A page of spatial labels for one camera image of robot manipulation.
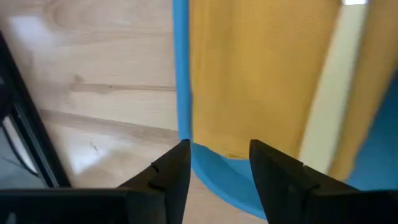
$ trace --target wooden table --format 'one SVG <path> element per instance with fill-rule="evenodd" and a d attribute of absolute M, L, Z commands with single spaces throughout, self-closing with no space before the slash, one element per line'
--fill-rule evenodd
<path fill-rule="evenodd" d="M 115 187 L 178 143 L 171 0 L 0 0 L 0 28 L 74 187 Z M 193 174 L 186 223 L 263 223 Z"/>

